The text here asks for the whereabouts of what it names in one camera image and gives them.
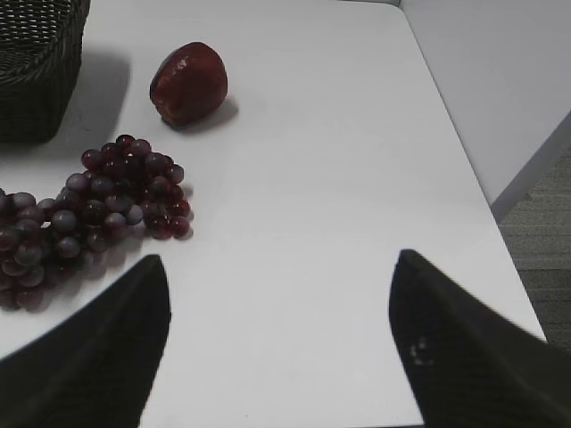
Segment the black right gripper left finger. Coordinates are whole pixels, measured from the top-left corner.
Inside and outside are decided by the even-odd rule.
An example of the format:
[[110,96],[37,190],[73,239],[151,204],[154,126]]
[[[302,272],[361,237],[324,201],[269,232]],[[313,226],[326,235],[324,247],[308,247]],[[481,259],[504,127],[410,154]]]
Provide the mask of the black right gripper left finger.
[[1,360],[3,427],[137,427],[170,330],[168,280],[142,258],[82,310]]

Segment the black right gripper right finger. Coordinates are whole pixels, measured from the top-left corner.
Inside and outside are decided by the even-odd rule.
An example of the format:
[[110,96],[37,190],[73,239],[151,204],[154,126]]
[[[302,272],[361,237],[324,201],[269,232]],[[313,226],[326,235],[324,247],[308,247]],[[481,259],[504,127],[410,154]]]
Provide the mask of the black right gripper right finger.
[[413,250],[389,321],[426,427],[568,427],[570,355],[473,297]]

